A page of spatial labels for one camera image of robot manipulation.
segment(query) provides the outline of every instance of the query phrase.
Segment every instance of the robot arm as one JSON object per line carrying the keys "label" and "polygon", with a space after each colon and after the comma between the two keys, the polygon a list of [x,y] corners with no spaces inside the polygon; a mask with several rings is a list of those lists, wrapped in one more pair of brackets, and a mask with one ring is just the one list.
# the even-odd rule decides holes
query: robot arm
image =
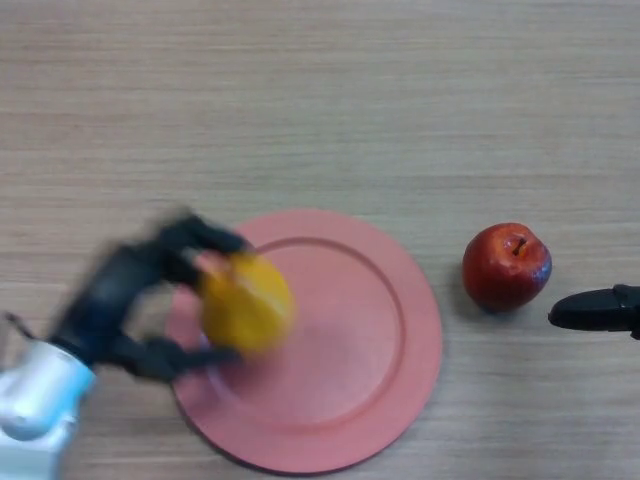
{"label": "robot arm", "polygon": [[144,293],[163,284],[196,290],[202,272],[193,251],[226,256],[249,249],[240,236],[187,212],[150,240],[117,245],[102,258],[45,340],[30,338],[18,365],[0,372],[0,480],[56,478],[58,457],[76,422],[79,401],[99,365],[171,382],[206,365],[238,359],[235,352],[187,352],[165,338],[136,342],[124,332]]}
{"label": "robot arm", "polygon": [[586,332],[631,332],[640,339],[640,287],[613,288],[575,293],[558,301],[549,322],[568,330]]}

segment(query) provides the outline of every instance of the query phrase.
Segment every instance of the pink plate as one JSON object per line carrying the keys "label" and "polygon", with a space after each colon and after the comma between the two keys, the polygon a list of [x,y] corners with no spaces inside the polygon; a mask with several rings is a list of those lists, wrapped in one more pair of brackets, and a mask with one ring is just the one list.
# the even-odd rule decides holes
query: pink plate
{"label": "pink plate", "polygon": [[[283,273],[293,333],[260,362],[175,385],[192,425],[231,457],[290,474],[346,468],[397,439],[424,408],[442,354],[438,306],[388,235],[341,214],[295,210],[238,228]],[[202,344],[199,301],[177,292],[168,334]]]}

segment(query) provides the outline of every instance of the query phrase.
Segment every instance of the apple stem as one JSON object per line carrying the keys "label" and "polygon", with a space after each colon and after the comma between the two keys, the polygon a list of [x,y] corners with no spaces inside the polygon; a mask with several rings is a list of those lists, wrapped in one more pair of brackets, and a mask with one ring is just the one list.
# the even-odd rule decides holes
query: apple stem
{"label": "apple stem", "polygon": [[517,257],[520,254],[520,250],[522,249],[522,247],[524,247],[526,243],[527,241],[524,238],[521,238],[520,241],[518,242],[518,245],[513,250],[513,255]]}

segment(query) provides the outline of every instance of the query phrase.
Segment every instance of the red apple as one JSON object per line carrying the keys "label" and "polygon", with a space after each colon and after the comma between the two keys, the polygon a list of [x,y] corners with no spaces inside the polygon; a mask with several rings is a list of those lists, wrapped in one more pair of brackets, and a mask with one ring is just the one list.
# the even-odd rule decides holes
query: red apple
{"label": "red apple", "polygon": [[515,310],[533,300],[551,276],[551,254],[520,223],[493,225],[467,246],[462,260],[464,288],[480,307]]}

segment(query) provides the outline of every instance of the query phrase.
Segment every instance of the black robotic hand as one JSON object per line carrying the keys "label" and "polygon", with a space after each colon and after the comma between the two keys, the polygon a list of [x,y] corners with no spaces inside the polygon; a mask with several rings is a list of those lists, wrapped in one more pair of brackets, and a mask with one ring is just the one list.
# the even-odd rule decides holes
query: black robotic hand
{"label": "black robotic hand", "polygon": [[88,366],[116,365],[135,376],[166,382],[194,368],[233,360],[237,355],[232,351],[185,352],[162,337],[138,343],[123,328],[136,301],[149,290],[163,284],[198,288],[203,273],[190,253],[226,256],[249,248],[241,236],[183,213],[161,225],[150,240],[112,248],[62,312],[47,341]]}
{"label": "black robotic hand", "polygon": [[553,306],[549,322],[569,330],[631,332],[640,340],[640,287],[619,284],[575,293]]}

